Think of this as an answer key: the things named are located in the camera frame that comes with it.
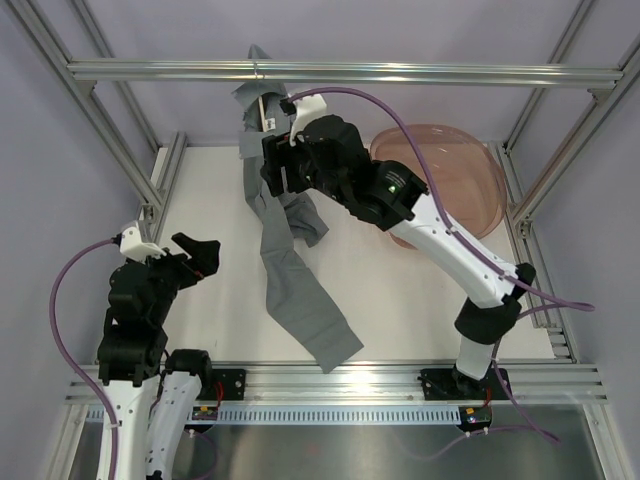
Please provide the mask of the cream plastic hanger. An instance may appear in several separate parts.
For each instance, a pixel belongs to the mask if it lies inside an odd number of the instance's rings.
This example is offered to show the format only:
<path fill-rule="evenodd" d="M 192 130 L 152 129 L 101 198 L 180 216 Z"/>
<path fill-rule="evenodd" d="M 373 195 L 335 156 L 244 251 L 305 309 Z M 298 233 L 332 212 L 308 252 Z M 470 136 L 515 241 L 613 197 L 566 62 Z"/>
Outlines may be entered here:
<path fill-rule="evenodd" d="M 256 88 L 258 91 L 257 103 L 258 103 L 258 111 L 259 111 L 260 121 L 261 121 L 261 130 L 262 132 L 266 133 L 267 122 L 266 122 L 266 116 L 265 116 L 265 110 L 264 110 L 264 102 L 263 102 L 262 94 L 260 93 L 260 75 L 258 72 L 257 63 L 255 61 L 253 62 L 253 69 L 254 69 L 254 80 L 256 82 Z"/>

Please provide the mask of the grey button shirt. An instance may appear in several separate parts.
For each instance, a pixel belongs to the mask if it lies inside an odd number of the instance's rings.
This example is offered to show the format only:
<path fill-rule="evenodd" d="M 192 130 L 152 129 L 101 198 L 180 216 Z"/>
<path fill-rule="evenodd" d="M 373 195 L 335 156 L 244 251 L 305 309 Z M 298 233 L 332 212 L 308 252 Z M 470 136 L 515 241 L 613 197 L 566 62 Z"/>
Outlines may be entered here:
<path fill-rule="evenodd" d="M 262 224 L 260 257 L 267 277 L 266 309 L 328 374 L 359 352 L 363 343 L 295 250 L 297 239 L 314 247 L 329 232 L 313 200 L 306 193 L 273 197 L 260 175 L 262 139 L 290 130 L 290 121 L 279 106 L 287 96 L 284 84 L 260 81 L 260 93 L 266 133 L 261 130 L 255 80 L 241 84 L 232 95 L 243 109 L 239 152 L 244 198 Z"/>

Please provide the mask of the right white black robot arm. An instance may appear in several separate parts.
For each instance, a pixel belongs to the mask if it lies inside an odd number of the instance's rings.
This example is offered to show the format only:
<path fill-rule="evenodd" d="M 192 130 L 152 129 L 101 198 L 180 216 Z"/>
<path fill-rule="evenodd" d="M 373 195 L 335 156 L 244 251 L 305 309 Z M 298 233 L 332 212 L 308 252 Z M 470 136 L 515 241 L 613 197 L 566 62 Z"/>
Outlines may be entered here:
<path fill-rule="evenodd" d="M 260 173 L 272 195 L 315 189 L 360 221 L 425 253 L 466 293 L 454 322 L 460 351 L 450 374 L 423 377 L 426 396 L 483 400 L 497 342 L 521 313 L 519 302 L 536 272 L 493 255 L 456 222 L 446 224 L 434 193 L 409 167 L 374 160 L 357 128 L 325 115 L 300 134 L 268 135 Z"/>

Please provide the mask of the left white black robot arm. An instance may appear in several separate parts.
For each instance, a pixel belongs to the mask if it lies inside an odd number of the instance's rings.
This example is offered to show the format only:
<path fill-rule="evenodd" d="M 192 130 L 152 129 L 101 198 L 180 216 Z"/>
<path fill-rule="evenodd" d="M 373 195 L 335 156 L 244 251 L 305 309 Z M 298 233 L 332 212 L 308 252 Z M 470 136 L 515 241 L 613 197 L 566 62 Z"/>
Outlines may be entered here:
<path fill-rule="evenodd" d="M 110 279 L 98 348 L 105 420 L 98 476 L 168 479 L 188 414 L 215 385 L 205 350 L 164 354 L 163 325 L 177 294 L 214 275 L 221 244 L 176 233 L 172 254 L 131 224 L 114 240 L 125 263 Z"/>

